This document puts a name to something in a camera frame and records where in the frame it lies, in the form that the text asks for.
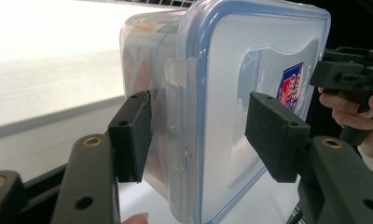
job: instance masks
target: human hand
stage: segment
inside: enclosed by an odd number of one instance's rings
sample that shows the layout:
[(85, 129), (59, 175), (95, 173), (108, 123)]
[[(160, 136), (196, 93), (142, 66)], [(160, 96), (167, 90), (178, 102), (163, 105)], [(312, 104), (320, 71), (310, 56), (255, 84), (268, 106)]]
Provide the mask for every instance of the human hand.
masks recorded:
[(126, 219), (122, 224), (148, 224), (147, 214), (134, 215)]
[(326, 107), (332, 108), (332, 118), (340, 126), (350, 126), (360, 130), (371, 130), (369, 136), (361, 145), (364, 153), (373, 158), (373, 95), (369, 99), (370, 110), (358, 114), (357, 109), (359, 104), (350, 101), (355, 97), (355, 92), (341, 91), (338, 95), (322, 94), (320, 103)]

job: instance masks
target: plastic food container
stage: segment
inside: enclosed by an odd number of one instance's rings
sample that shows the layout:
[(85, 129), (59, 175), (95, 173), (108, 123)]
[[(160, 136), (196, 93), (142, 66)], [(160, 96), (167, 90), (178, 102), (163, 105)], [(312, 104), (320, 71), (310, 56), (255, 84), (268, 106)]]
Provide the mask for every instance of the plastic food container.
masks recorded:
[(152, 92), (145, 180), (177, 220), (218, 222), (266, 171), (244, 136), (249, 93), (306, 118), (329, 26), (327, 11), (277, 0), (199, 1), (126, 21), (125, 94)]

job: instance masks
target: transparent container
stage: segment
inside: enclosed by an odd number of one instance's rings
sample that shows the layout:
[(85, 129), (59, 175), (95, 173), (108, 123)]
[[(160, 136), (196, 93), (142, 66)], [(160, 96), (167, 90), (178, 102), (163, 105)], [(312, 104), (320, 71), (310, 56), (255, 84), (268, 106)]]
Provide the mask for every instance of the transparent container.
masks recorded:
[(244, 136), (249, 93), (306, 118), (327, 11), (279, 0), (198, 1), (140, 14), (120, 34), (127, 97), (152, 92), (144, 179), (182, 223), (216, 223), (266, 171)]

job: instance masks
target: label sticker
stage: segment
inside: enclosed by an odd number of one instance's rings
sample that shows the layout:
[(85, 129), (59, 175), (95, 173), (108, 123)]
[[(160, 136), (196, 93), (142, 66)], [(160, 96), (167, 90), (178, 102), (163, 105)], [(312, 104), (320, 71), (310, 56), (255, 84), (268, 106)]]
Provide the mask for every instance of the label sticker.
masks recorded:
[(277, 100), (291, 111), (297, 106), (297, 91), (303, 74), (303, 63), (294, 65), (283, 71), (283, 78), (277, 91)]

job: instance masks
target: clear plastic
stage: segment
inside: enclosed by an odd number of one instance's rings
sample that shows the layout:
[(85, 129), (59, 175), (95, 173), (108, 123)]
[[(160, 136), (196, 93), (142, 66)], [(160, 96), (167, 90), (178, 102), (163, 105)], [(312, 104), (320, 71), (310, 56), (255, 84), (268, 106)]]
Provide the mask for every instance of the clear plastic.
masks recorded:
[(329, 14), (284, 1), (199, 1), (127, 20), (126, 96), (152, 92), (145, 180), (182, 223), (215, 223), (265, 172), (244, 136), (249, 93), (306, 118)]

